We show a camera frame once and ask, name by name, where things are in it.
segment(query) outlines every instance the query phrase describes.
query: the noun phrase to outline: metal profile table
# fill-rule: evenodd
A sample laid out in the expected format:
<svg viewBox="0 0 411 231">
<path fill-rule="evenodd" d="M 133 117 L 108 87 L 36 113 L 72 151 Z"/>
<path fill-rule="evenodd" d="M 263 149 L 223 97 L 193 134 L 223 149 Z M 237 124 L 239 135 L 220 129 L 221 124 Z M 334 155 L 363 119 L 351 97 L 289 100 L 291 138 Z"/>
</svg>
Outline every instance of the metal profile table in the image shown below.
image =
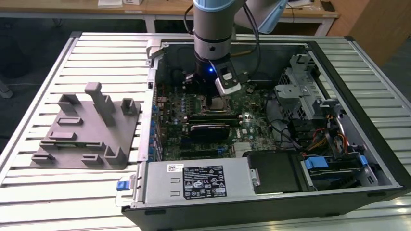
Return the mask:
<svg viewBox="0 0 411 231">
<path fill-rule="evenodd" d="M 252 39 L 239 35 L 237 40 Z M 411 104 L 378 69 L 356 42 L 342 37 L 304 38 L 319 43 L 396 156 L 411 172 Z M 115 205 L 116 181 L 136 170 L 139 134 L 145 121 L 147 47 L 161 39 L 191 39 L 179 34 L 73 33 L 27 114 L 0 156 L 0 231 L 15 230 L 139 230 Z M 63 93 L 79 99 L 89 81 L 103 83 L 113 101 L 132 97 L 143 105 L 125 170 L 32 169 L 32 153 L 60 110 Z M 324 82 L 328 94 L 330 86 Z M 374 203 L 346 215 L 264 222 L 201 230 L 410 230 L 411 197 Z"/>
</svg>

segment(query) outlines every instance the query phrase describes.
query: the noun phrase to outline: warning label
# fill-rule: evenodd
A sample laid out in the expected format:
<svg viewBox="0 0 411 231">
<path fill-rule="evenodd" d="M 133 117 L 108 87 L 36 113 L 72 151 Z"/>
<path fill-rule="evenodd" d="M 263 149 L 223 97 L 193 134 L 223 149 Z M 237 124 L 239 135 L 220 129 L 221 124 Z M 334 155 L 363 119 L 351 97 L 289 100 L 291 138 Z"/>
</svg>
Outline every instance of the warning label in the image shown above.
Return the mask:
<svg viewBox="0 0 411 231">
<path fill-rule="evenodd" d="M 187 200 L 227 196 L 223 166 L 183 168 Z"/>
</svg>

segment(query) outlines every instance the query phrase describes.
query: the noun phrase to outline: silver metal bracket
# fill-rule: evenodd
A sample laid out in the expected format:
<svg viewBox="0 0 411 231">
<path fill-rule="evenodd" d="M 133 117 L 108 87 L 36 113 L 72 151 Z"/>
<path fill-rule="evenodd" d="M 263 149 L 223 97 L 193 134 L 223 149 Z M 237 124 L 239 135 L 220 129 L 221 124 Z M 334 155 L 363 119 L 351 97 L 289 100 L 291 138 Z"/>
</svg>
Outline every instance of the silver metal bracket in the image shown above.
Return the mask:
<svg viewBox="0 0 411 231">
<path fill-rule="evenodd" d="M 164 53 L 161 48 L 161 40 L 151 39 L 147 41 L 145 53 L 147 59 L 153 59 Z"/>
<path fill-rule="evenodd" d="M 260 181 L 259 181 L 259 176 L 257 176 L 257 170 L 256 169 L 249 169 L 249 174 L 251 174 L 251 182 L 252 186 L 257 187 L 260 186 Z"/>
<path fill-rule="evenodd" d="M 276 85 L 276 95 L 283 99 L 296 99 L 300 96 L 309 96 L 309 91 L 305 86 L 296 85 Z"/>
<path fill-rule="evenodd" d="M 132 208 L 136 207 L 136 205 L 143 204 L 144 203 L 144 183 L 145 183 L 145 172 L 147 172 L 147 161 L 143 161 L 140 163 L 137 163 L 137 174 L 136 174 L 136 178 L 135 178 L 135 185 L 133 185 L 133 189 L 135 189 L 135 193 L 133 193 L 133 202 L 132 202 Z"/>
</svg>

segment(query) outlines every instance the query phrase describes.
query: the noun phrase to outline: black cable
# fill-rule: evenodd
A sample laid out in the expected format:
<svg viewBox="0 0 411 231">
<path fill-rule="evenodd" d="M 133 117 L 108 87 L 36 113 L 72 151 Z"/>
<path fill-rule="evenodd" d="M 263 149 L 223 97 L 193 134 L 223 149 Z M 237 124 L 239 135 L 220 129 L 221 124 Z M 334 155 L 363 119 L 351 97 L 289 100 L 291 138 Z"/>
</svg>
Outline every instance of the black cable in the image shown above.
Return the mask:
<svg viewBox="0 0 411 231">
<path fill-rule="evenodd" d="M 188 25 L 187 25 L 187 14 L 188 12 L 191 11 L 193 7 L 193 4 L 187 8 L 185 12 L 184 12 L 184 26 L 185 26 L 185 30 L 187 30 L 187 33 L 189 33 L 191 35 L 193 35 L 193 32 L 192 30 L 188 29 Z"/>
<path fill-rule="evenodd" d="M 291 7 L 291 13 L 292 13 L 292 23 L 295 22 L 295 17 L 293 17 L 293 7 L 287 3 L 287 5 Z"/>
<path fill-rule="evenodd" d="M 247 3 L 244 4 L 243 6 L 243 9 L 244 9 L 244 12 L 245 12 L 245 16 L 247 16 L 247 19 L 249 21 L 249 24 L 252 26 L 252 31 L 253 31 L 253 34 L 255 34 L 255 37 L 256 37 L 256 54 L 257 54 L 257 57 L 256 57 L 256 67 L 253 69 L 253 71 L 251 72 L 249 76 L 253 76 L 256 71 L 257 71 L 257 68 L 259 68 L 259 65 L 260 65 L 260 62 L 261 62 L 261 50 L 260 50 L 260 45 L 259 45 L 259 33 L 257 33 L 257 24 L 256 24 L 256 20 L 255 20 L 255 17 L 251 13 L 251 10 L 247 6 Z"/>
</svg>

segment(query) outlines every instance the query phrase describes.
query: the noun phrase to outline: blue drive latch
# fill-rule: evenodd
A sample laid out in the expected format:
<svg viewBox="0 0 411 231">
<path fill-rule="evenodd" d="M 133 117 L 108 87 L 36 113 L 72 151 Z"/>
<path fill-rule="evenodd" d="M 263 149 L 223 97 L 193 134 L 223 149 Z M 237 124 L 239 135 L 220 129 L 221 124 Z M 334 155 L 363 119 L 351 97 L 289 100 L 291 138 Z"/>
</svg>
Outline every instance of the blue drive latch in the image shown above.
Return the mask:
<svg viewBox="0 0 411 231">
<path fill-rule="evenodd" d="M 117 191 L 129 190 L 129 180 L 117 182 Z"/>
<path fill-rule="evenodd" d="M 307 169 L 328 167 L 327 160 L 322 156 L 309 157 L 304 160 L 304 164 Z"/>
</svg>

